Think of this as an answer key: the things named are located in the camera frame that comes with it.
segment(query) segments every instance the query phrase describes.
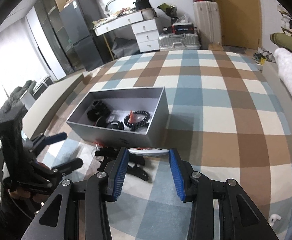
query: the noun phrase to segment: wooden door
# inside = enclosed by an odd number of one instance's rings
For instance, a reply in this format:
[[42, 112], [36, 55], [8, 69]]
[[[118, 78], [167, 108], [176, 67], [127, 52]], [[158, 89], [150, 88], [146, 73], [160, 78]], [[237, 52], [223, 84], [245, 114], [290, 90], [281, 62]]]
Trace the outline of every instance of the wooden door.
[[261, 44], [259, 0], [216, 0], [220, 11], [222, 44], [257, 49]]

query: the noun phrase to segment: plaid bedsheet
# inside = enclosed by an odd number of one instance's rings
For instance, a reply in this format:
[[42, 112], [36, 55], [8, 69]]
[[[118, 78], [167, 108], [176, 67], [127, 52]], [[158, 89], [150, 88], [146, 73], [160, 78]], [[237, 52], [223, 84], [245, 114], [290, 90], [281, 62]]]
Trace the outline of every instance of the plaid bedsheet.
[[[265, 217], [282, 217], [273, 229], [279, 239], [290, 239], [292, 135], [256, 64], [236, 53], [153, 52], [96, 69], [89, 84], [71, 95], [69, 107], [58, 114], [51, 131], [65, 131], [69, 138], [51, 145], [40, 157], [43, 162], [54, 166], [82, 158], [84, 166], [70, 176], [73, 181], [97, 172], [94, 146], [82, 141], [65, 120], [89, 90], [130, 87], [165, 87], [170, 116], [163, 146], [177, 148], [182, 159], [210, 179], [236, 179]], [[167, 158], [147, 159], [145, 170], [151, 183], [126, 175], [118, 201], [107, 203], [113, 239], [184, 240], [191, 204], [177, 197]]]

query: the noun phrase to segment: ceiling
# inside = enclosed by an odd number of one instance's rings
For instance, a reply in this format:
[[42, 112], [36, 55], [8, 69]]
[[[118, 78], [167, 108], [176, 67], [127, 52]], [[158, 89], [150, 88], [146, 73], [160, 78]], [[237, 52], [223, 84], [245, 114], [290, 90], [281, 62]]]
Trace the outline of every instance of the ceiling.
[[11, 13], [7, 16], [0, 26], [0, 32], [6, 29], [9, 25], [25, 17], [30, 9], [34, 6], [37, 0], [22, 0]]

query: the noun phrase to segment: white curtain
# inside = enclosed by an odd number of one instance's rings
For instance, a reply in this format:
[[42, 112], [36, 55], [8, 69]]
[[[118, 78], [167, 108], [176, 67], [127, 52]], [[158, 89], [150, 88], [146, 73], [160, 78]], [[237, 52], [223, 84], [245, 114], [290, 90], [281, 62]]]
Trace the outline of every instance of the white curtain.
[[39, 80], [46, 72], [40, 62], [26, 28], [27, 21], [18, 20], [0, 33], [0, 103], [27, 80]]

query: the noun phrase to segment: metal screw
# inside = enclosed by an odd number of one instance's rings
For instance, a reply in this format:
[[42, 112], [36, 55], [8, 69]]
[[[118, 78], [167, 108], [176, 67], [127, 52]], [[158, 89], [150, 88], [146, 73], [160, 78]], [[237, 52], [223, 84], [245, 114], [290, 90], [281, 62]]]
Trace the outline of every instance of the metal screw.
[[228, 185], [230, 185], [230, 186], [236, 186], [236, 180], [234, 180], [234, 179], [230, 179], [230, 180], [228, 180]]
[[68, 186], [70, 184], [70, 180], [69, 179], [64, 179], [63, 181], [62, 181], [62, 185], [63, 186]]
[[107, 173], [104, 172], [104, 171], [101, 171], [101, 172], [97, 173], [97, 177], [99, 177], [99, 178], [106, 177], [106, 175], [107, 175]]
[[200, 174], [200, 172], [198, 172], [198, 171], [194, 171], [194, 172], [191, 174], [191, 176], [192, 176], [193, 178], [200, 178], [201, 174]]

